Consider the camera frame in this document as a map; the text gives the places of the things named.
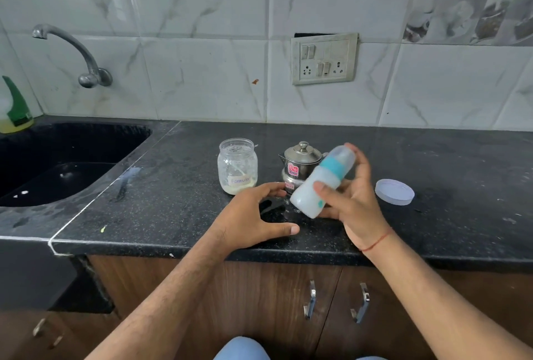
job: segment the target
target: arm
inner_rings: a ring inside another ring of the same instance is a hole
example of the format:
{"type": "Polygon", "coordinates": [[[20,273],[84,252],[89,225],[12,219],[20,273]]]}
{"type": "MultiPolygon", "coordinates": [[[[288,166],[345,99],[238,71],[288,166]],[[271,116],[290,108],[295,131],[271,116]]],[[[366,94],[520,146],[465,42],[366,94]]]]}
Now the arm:
{"type": "Polygon", "coordinates": [[[392,231],[370,183],[368,160],[355,146],[347,146],[357,155],[356,178],[343,182],[342,194],[315,182],[315,191],[331,206],[321,216],[343,222],[350,240],[383,274],[436,357],[532,359],[530,347],[466,301],[392,231]]]}
{"type": "Polygon", "coordinates": [[[235,196],[176,268],[86,360],[173,359],[205,289],[226,256],[235,249],[300,230],[296,224],[269,224],[259,216],[259,202],[267,196],[285,196],[284,186],[268,183],[235,196]]]}

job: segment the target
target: tile wall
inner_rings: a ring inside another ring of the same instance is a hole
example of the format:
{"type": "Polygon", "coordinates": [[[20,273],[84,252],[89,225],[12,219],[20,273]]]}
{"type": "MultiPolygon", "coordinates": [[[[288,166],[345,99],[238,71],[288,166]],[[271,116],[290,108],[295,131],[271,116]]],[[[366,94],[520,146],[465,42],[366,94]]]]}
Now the tile wall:
{"type": "Polygon", "coordinates": [[[0,0],[0,20],[0,64],[48,114],[533,130],[533,0],[0,0]],[[37,23],[114,84],[81,88],[37,23]],[[358,32],[355,80],[292,86],[296,32],[358,32]]]}

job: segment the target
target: sink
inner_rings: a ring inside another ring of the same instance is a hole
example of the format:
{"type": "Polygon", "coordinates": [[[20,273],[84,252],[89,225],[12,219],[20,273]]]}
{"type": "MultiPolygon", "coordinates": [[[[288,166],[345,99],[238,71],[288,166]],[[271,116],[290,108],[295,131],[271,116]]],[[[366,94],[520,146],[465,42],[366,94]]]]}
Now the sink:
{"type": "Polygon", "coordinates": [[[40,206],[72,196],[150,134],[144,126],[76,122],[0,137],[0,207],[40,206]]]}

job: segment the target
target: kettle lid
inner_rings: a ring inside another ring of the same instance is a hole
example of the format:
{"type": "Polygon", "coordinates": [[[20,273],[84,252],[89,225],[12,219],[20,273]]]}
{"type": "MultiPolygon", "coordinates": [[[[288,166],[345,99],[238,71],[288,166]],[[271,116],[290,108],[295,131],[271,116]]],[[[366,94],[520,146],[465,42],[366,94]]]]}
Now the kettle lid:
{"type": "Polygon", "coordinates": [[[312,164],[322,159],[322,154],[307,141],[300,141],[294,147],[285,150],[285,158],[300,164],[312,164]]]}

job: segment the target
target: power socket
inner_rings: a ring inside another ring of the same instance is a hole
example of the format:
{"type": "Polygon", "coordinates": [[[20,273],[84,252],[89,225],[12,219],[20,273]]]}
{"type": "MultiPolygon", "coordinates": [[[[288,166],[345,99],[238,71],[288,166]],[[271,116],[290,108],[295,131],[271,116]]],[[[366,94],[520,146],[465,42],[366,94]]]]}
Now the power socket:
{"type": "Polygon", "coordinates": [[[352,81],[358,39],[358,34],[293,38],[293,85],[352,81]]]}

